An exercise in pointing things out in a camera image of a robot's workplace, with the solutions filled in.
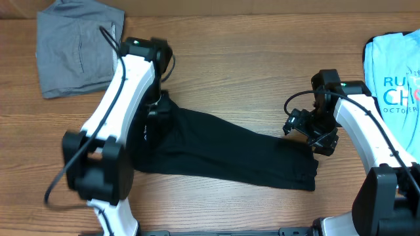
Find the black polo shirt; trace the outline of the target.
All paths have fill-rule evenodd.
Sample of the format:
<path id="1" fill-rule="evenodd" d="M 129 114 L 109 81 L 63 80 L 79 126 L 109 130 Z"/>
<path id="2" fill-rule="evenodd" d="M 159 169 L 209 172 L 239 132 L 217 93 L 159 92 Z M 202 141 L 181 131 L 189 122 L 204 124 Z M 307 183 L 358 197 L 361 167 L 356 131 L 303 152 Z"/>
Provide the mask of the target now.
<path id="1" fill-rule="evenodd" d="M 170 103 L 168 122 L 131 125 L 127 147 L 136 170 L 315 190 L 318 162 L 308 145 Z"/>

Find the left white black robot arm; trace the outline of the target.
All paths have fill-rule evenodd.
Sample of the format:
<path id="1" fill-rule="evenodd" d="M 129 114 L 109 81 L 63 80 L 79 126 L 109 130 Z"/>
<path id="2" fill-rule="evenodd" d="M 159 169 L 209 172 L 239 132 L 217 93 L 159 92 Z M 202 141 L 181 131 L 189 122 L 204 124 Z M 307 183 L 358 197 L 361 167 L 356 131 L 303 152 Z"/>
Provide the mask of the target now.
<path id="1" fill-rule="evenodd" d="M 79 132 L 62 139 L 68 187 L 94 209 L 102 235 L 140 235 L 128 195 L 134 166 L 127 142 L 132 124 L 144 128 L 161 99 L 161 77 L 173 51 L 163 39 L 129 37 L 120 44 L 121 60 L 95 112 Z"/>

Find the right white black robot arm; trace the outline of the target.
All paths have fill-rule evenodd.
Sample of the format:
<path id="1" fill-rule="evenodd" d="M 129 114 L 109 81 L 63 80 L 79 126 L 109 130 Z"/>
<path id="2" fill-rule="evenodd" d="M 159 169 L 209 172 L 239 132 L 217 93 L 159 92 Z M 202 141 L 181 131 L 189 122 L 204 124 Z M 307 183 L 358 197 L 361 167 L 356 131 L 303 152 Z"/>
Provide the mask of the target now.
<path id="1" fill-rule="evenodd" d="M 294 109 L 285 134 L 304 134 L 314 153 L 331 155 L 340 127 L 364 165 L 366 179 L 350 212 L 318 218 L 311 227 L 287 227 L 280 235 L 418 235 L 419 163 L 398 143 L 379 115 L 363 81 L 341 81 L 336 69 L 311 79 L 314 110 Z"/>

